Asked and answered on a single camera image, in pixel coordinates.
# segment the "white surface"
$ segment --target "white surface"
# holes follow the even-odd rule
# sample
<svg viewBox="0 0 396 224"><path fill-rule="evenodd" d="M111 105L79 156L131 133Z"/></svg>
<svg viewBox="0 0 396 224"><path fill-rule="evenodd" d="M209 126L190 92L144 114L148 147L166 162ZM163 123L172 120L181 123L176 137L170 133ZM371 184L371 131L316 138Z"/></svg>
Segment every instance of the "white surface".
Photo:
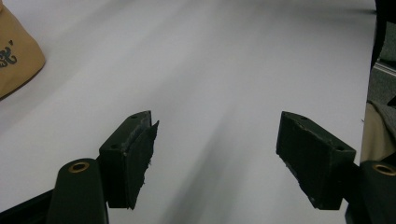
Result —
<svg viewBox="0 0 396 224"><path fill-rule="evenodd" d="M286 110L361 148L374 1L4 2L47 63L0 102L0 211L149 109L146 185L111 223L345 222L311 206L276 138Z"/></svg>

